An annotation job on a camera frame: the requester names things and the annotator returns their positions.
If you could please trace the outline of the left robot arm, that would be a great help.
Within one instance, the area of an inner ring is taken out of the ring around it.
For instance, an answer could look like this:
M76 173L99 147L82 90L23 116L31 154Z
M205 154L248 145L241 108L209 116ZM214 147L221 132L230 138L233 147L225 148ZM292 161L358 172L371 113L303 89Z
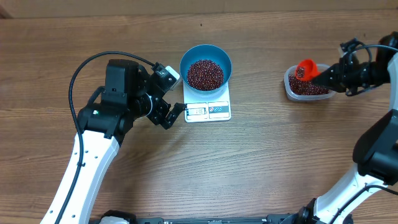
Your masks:
M152 71L132 60L109 60L105 85L78 113L72 155L42 223L88 223L105 173L133 122L147 117L169 129L186 108L163 100L181 76L160 63Z

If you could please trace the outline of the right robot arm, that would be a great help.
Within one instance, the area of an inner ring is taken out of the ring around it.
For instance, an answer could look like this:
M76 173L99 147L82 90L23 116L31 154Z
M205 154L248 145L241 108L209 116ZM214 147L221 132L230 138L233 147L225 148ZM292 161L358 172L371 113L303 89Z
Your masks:
M294 77L346 96L390 84L389 111L371 126L353 149L353 167L324 195L297 213L268 215L267 223L352 223L352 211L372 194L397 183L397 32L375 45L352 39L340 45L338 63L319 72L313 60L294 67Z

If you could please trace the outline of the orange measuring scoop blue handle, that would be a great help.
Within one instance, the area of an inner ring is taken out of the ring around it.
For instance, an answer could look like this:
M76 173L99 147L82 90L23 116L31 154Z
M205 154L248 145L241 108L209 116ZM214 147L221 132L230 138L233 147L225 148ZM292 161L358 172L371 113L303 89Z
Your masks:
M303 82L309 82L319 76L317 64L312 59L302 60L298 65L305 68L305 76L300 80Z

